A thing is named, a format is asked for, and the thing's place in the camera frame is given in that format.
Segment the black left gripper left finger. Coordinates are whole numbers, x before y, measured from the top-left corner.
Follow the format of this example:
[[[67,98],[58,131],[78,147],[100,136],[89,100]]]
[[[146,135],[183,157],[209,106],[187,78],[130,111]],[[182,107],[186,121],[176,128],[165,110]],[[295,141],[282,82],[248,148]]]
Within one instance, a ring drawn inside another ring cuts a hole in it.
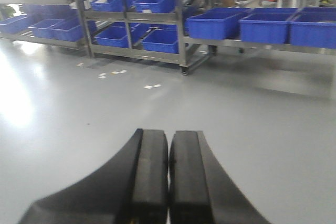
[[[137,129],[96,171],[31,204],[19,223],[166,223],[164,131]]]

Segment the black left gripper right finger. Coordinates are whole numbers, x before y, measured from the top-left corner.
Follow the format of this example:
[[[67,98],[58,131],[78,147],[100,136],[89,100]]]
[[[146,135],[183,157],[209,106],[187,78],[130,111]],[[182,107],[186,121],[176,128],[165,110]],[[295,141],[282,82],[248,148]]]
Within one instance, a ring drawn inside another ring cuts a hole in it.
[[[225,172],[202,131],[176,131],[170,150],[171,223],[268,223]]]

